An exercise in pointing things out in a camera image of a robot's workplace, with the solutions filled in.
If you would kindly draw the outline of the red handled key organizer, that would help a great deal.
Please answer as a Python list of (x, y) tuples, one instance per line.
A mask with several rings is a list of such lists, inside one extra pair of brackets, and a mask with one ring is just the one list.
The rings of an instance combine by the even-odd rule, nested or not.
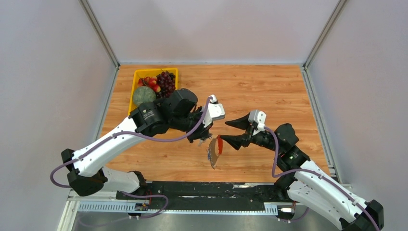
[(215, 169), (219, 157), (223, 153), (223, 140), (220, 135), (212, 139), (207, 149), (207, 159), (210, 162), (211, 168)]

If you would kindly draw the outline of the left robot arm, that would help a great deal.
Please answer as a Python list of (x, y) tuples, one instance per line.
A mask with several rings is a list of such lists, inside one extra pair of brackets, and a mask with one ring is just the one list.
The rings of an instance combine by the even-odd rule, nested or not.
[(188, 89), (174, 91), (169, 97), (142, 103), (118, 126), (94, 143), (79, 150), (61, 153), (63, 167), (68, 169), (67, 188), (80, 196), (99, 191), (123, 191), (135, 199), (147, 193), (140, 172), (122, 172), (106, 167), (106, 163), (145, 140), (174, 142), (184, 138), (190, 143), (206, 140), (213, 121), (223, 119), (225, 110), (211, 95), (203, 107), (196, 108), (198, 98)]

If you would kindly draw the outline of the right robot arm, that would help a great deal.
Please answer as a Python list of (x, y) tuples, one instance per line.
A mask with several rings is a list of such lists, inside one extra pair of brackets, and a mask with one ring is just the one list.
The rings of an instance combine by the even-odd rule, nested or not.
[(275, 195), (281, 201), (291, 199), (323, 216), (340, 231), (380, 231), (384, 227), (383, 206), (350, 192), (326, 174), (297, 143), (290, 123), (275, 130), (265, 125), (266, 114), (253, 110), (225, 124), (244, 130), (242, 135), (222, 135), (235, 150), (249, 144), (274, 151), (272, 176), (277, 178)]

